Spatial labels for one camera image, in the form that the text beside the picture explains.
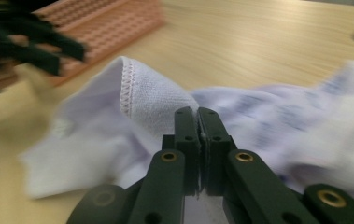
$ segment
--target orange plastic tray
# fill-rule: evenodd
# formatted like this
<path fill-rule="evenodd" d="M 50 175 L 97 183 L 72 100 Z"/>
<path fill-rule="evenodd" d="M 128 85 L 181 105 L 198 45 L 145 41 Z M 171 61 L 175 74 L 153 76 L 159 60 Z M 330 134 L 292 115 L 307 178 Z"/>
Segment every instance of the orange plastic tray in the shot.
<path fill-rule="evenodd" d="M 62 59 L 55 86 L 163 23 L 158 0 L 60 0 L 35 14 L 87 47 L 85 63 Z"/>

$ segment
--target stitched edge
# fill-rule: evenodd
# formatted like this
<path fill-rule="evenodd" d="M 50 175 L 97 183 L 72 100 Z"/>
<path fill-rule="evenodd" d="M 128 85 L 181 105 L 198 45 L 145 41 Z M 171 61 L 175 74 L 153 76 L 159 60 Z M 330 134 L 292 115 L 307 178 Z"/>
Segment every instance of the stitched edge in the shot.
<path fill-rule="evenodd" d="M 131 102 L 133 101 L 133 85 L 135 82 L 134 67 L 130 60 L 124 66 L 121 75 L 120 110 L 131 117 Z"/>

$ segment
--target wooden table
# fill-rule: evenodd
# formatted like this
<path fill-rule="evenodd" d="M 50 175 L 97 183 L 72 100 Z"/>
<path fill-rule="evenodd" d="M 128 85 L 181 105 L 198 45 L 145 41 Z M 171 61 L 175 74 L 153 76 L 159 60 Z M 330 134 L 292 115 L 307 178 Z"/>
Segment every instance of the wooden table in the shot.
<path fill-rule="evenodd" d="M 59 102 L 119 55 L 187 90 L 221 85 L 311 86 L 354 60 L 354 7 L 300 0 L 163 0 L 166 24 L 52 89 L 37 71 L 0 94 L 0 223 L 65 223 L 84 191 L 30 200 L 17 157 L 48 129 Z"/>

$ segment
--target plastic crate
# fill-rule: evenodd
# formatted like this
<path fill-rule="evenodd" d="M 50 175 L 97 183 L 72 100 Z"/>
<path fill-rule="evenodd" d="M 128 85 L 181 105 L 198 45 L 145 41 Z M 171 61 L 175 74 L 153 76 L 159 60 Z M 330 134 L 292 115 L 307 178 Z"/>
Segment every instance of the plastic crate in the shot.
<path fill-rule="evenodd" d="M 50 77 L 55 86 L 163 23 L 158 0 L 60 0 L 35 14 L 87 46 L 85 63 L 62 59 L 62 76 Z"/>

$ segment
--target white towel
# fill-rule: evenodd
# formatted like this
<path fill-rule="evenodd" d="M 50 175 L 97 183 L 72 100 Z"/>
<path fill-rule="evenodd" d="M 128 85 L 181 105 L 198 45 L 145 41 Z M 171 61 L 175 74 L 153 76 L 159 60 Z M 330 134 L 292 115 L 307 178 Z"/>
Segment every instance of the white towel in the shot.
<path fill-rule="evenodd" d="M 151 155 L 161 149 L 161 136 L 173 133 L 175 110 L 187 105 L 219 112 L 237 146 L 258 153 L 288 186 L 301 190 L 329 182 L 354 196 L 354 62 L 314 88 L 213 87 L 188 93 L 125 57 L 68 98 L 48 136 L 21 155 L 28 195 L 89 188 L 107 178 L 128 187 L 145 175 Z M 219 199 L 203 201 L 188 199 L 187 206 L 211 211 L 199 218 L 202 223 L 226 223 Z M 191 213 L 186 223 L 197 219 Z"/>

